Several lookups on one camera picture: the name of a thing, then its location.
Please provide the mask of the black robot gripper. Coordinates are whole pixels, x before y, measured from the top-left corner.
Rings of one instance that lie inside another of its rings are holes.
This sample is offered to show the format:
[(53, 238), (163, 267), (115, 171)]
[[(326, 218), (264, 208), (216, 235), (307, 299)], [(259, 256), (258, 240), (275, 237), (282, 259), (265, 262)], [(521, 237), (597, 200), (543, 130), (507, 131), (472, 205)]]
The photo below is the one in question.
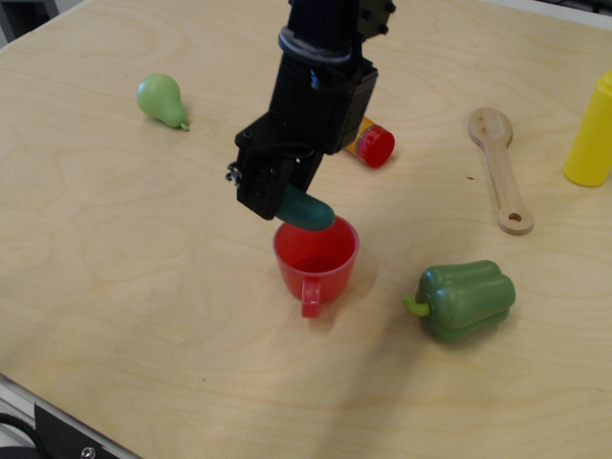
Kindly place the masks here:
[(325, 154), (354, 139), (377, 77), (361, 48), (340, 63), (284, 52), (267, 113), (236, 136), (237, 200), (272, 220), (288, 183), (306, 192)]

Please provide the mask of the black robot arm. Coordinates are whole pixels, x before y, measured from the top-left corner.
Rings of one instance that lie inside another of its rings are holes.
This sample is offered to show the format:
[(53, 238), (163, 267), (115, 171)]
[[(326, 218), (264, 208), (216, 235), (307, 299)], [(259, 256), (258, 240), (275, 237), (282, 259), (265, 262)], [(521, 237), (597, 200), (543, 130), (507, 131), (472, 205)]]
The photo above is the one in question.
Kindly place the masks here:
[(391, 1), (294, 1), (268, 111), (237, 134), (227, 180), (265, 220), (324, 230), (334, 211), (307, 192), (326, 155), (357, 136), (378, 71), (363, 43), (388, 32)]

